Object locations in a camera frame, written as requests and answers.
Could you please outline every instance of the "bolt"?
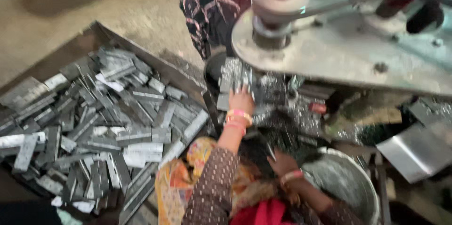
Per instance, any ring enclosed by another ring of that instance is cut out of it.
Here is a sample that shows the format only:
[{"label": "bolt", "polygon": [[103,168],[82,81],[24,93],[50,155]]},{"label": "bolt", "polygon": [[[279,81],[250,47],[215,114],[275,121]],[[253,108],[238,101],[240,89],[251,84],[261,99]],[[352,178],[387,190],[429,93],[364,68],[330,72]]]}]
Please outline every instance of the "bolt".
[{"label": "bolt", "polygon": [[434,39],[432,45],[435,47],[441,47],[444,44],[443,39]]}]

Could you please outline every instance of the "concrete floor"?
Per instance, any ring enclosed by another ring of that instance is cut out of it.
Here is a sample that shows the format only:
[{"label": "concrete floor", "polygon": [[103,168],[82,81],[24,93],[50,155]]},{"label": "concrete floor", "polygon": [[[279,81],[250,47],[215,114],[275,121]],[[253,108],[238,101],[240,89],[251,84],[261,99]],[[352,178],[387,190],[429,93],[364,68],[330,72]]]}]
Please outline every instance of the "concrete floor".
[{"label": "concrete floor", "polygon": [[154,55],[168,49],[202,68],[179,0],[0,0],[0,86],[94,20]]}]

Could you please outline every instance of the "worker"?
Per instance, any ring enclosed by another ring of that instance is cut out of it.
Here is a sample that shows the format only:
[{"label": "worker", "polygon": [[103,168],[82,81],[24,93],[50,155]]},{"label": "worker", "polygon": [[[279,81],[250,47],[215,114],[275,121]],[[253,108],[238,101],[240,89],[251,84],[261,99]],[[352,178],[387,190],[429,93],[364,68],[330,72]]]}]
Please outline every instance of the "worker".
[{"label": "worker", "polygon": [[[267,157],[277,181],[260,180],[257,166],[237,151],[254,102],[244,85],[229,92],[226,124],[218,140],[204,137],[189,147],[188,165],[182,159],[166,163],[157,173],[155,189],[159,224],[293,224],[289,205],[297,207],[303,224],[359,225],[345,204],[336,202],[303,178],[295,159],[275,150]],[[285,191],[279,198],[278,189]]]}]

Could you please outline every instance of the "brown dotted sleeve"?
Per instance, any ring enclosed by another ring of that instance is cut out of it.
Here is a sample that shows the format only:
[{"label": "brown dotted sleeve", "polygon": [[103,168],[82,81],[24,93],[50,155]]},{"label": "brown dotted sleeve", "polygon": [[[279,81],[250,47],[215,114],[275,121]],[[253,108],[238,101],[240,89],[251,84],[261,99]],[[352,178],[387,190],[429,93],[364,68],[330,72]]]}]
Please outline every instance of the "brown dotted sleeve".
[{"label": "brown dotted sleeve", "polygon": [[364,225],[364,223],[342,202],[335,202],[319,215],[325,225]]},{"label": "brown dotted sleeve", "polygon": [[182,224],[229,223],[230,191],[239,157],[229,150],[214,148],[193,189]]}]

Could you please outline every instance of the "pink bangle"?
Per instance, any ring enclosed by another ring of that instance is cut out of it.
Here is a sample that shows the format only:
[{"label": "pink bangle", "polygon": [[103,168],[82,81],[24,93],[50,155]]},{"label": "pink bangle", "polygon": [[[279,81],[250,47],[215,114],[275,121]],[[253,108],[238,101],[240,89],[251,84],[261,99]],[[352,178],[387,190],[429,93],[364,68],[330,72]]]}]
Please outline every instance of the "pink bangle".
[{"label": "pink bangle", "polygon": [[238,128],[238,129],[242,130],[242,136],[245,136],[245,134],[246,134],[245,127],[238,122],[234,122],[234,121],[228,122],[225,124],[225,126],[223,128],[227,128],[227,127],[234,127],[234,128]]},{"label": "pink bangle", "polygon": [[281,185],[284,186],[288,181],[295,179],[295,178],[301,178],[301,177],[303,177],[302,169],[294,170],[292,172],[285,174],[283,177],[281,177],[280,182],[281,182]]},{"label": "pink bangle", "polygon": [[229,110],[226,114],[226,121],[229,122],[231,120],[231,118],[234,118],[234,117],[245,118],[248,121],[248,125],[246,125],[246,127],[250,127],[251,125],[253,125],[253,119],[251,118],[251,116],[241,109]]}]

